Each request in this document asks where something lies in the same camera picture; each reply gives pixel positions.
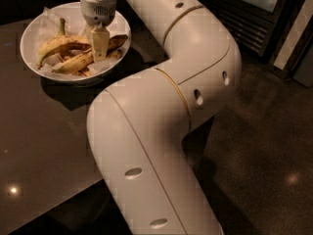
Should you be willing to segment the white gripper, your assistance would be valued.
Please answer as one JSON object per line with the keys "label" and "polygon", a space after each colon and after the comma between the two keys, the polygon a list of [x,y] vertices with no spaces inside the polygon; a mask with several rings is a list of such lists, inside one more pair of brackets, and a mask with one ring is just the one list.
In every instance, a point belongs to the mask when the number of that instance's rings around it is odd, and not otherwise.
{"label": "white gripper", "polygon": [[91,30],[94,62],[101,62],[109,49],[110,32],[106,26],[115,17],[116,0],[80,0],[80,8],[85,21],[94,25]]}

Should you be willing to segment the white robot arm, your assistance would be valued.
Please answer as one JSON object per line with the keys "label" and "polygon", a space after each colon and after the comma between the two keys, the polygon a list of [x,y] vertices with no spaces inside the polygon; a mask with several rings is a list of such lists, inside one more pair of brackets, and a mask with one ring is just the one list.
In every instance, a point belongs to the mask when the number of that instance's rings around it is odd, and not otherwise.
{"label": "white robot arm", "polygon": [[133,235],[224,235],[182,140],[230,99],[241,54],[197,0],[126,0],[167,61],[107,87],[91,104],[92,154]]}

